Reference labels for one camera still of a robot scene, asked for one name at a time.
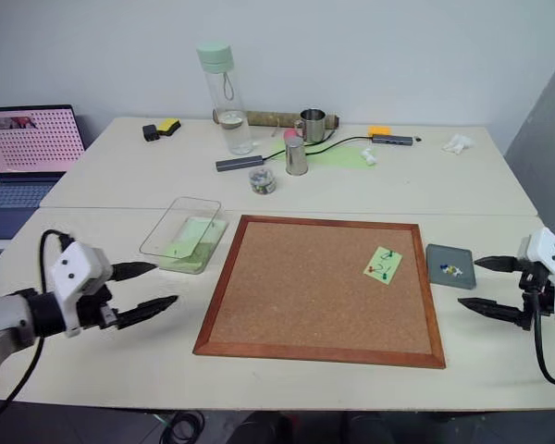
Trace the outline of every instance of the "glass bottle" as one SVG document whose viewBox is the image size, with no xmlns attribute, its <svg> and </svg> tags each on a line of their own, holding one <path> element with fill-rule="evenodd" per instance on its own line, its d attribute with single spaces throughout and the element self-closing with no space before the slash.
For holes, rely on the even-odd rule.
<svg viewBox="0 0 555 444">
<path fill-rule="evenodd" d="M 225 43 L 203 43 L 197 47 L 197 54 L 228 149 L 236 155 L 250 153 L 253 141 L 239 96 L 230 46 Z"/>
</svg>

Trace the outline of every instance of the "pink screen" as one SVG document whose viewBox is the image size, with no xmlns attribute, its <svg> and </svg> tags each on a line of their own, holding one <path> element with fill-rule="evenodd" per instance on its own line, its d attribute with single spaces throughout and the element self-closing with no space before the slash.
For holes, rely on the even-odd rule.
<svg viewBox="0 0 555 444">
<path fill-rule="evenodd" d="M 0 173 L 68 171 L 83 153 L 70 109 L 0 111 Z"/>
</svg>

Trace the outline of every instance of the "wooden frame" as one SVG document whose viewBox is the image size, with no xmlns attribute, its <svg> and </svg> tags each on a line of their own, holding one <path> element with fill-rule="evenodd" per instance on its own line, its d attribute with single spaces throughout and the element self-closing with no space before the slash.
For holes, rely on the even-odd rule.
<svg viewBox="0 0 555 444">
<path fill-rule="evenodd" d="M 409 230 L 413 238 L 413 250 L 419 278 L 419 288 L 425 313 L 425 323 L 429 337 L 430 353 L 401 351 L 358 350 L 346 348 L 290 346 L 251 342 L 211 341 L 216 318 L 222 307 L 228 283 L 237 263 L 241 244 L 250 223 L 296 224 L 308 226 L 327 226 L 344 228 L 376 228 Z M 415 224 L 390 224 L 377 222 L 356 222 L 343 220 L 304 219 L 272 216 L 242 216 L 224 269 L 217 282 L 216 290 L 208 307 L 202 329 L 193 349 L 195 354 L 216 356 L 240 356 L 256 358 L 279 358 L 332 361 L 359 364 L 408 365 L 430 368 L 445 368 L 444 352 L 438 331 L 438 321 L 427 278 L 426 259 L 419 227 Z"/>
</svg>

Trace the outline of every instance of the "laptop screen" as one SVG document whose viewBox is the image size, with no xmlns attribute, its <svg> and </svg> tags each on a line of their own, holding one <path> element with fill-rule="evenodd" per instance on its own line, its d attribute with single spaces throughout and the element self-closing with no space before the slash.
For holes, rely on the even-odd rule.
<svg viewBox="0 0 555 444">
<path fill-rule="evenodd" d="M 0 179 L 60 177 L 83 153 L 70 105 L 0 108 Z"/>
</svg>

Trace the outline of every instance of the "cork board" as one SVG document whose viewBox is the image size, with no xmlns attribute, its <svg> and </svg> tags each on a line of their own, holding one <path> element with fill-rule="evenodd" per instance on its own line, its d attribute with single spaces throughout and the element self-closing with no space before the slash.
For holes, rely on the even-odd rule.
<svg viewBox="0 0 555 444">
<path fill-rule="evenodd" d="M 363 273 L 379 246 L 389 285 Z M 242 216 L 193 352 L 444 368 L 419 227 Z"/>
</svg>

